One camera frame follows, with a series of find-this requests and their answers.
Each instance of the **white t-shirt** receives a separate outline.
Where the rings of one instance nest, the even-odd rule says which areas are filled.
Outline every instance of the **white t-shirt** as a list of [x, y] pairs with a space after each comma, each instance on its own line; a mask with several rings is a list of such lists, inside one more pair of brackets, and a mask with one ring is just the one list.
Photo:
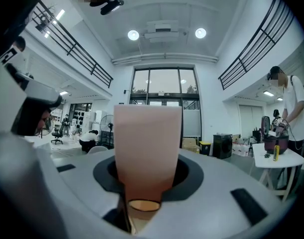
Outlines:
[[99, 141], [98, 136], [95, 133], [85, 133], [80, 137], [81, 141]]
[[[288, 76], [288, 87], [284, 88], [283, 100], [284, 108], [287, 109], [290, 115], [300, 101], [304, 101], [304, 87], [297, 76], [292, 77], [293, 86], [291, 84], [291, 76]], [[304, 109], [292, 122], [289, 123], [289, 140], [301, 141], [304, 140]]]

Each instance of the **purple pot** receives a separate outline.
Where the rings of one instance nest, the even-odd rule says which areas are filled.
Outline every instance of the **purple pot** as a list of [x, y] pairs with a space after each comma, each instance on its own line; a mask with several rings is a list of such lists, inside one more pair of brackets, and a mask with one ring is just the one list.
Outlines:
[[278, 138], [274, 136], [269, 136], [263, 139], [263, 142], [265, 143], [265, 151], [267, 151], [269, 154], [273, 154], [277, 139], [279, 141], [280, 154], [284, 153], [288, 149], [288, 135], [280, 136]]

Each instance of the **office chair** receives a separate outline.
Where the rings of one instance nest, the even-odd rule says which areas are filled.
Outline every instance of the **office chair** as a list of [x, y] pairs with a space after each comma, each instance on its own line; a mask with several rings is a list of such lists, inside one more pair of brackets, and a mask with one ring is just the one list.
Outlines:
[[108, 150], [108, 148], [106, 148], [104, 146], [95, 146], [95, 147], [92, 147], [91, 150], [89, 150], [88, 154], [97, 153], [97, 152], [106, 151], [106, 150]]
[[55, 137], [54, 140], [51, 140], [51, 142], [55, 142], [54, 144], [57, 144], [57, 142], [60, 142], [63, 144], [62, 140], [60, 140], [59, 138], [62, 138], [63, 137], [63, 128], [64, 128], [64, 125], [62, 124], [60, 129], [54, 129], [55, 132], [52, 133], [52, 135]]

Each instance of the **yellow bottle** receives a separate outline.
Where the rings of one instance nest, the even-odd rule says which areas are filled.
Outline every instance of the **yellow bottle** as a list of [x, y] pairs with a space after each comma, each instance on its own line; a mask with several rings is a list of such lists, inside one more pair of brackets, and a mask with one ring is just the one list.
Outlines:
[[280, 146], [278, 139], [276, 140], [275, 149], [273, 151], [273, 161], [277, 161], [280, 153]]

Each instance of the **fluorescent light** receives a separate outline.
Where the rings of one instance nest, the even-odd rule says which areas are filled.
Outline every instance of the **fluorescent light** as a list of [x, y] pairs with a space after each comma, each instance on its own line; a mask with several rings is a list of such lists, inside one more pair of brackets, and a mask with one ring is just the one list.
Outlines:
[[44, 35], [44, 37], [48, 38], [49, 34], [50, 34], [50, 32], [47, 31], [47, 33]]
[[62, 9], [60, 12], [59, 12], [59, 14], [56, 16], [56, 19], [57, 20], [59, 20], [61, 17], [62, 17], [62, 15], [65, 13], [65, 11]]
[[121, 6], [119, 5], [119, 6], [117, 6], [117, 7], [115, 7], [112, 11], [115, 11], [115, 10], [117, 10], [117, 9], [119, 9]]
[[271, 94], [271, 93], [268, 92], [268, 91], [264, 91], [263, 93], [264, 93], [265, 95], [269, 96], [269, 97], [273, 97], [273, 96], [274, 96], [274, 94]]
[[199, 38], [199, 39], [204, 38], [206, 36], [206, 34], [207, 34], [206, 30], [203, 29], [203, 28], [197, 29], [196, 33], [195, 33], [196, 37]]
[[137, 31], [135, 31], [135, 30], [129, 31], [129, 33], [127, 34], [127, 36], [132, 41], [136, 41], [140, 37], [139, 33]]

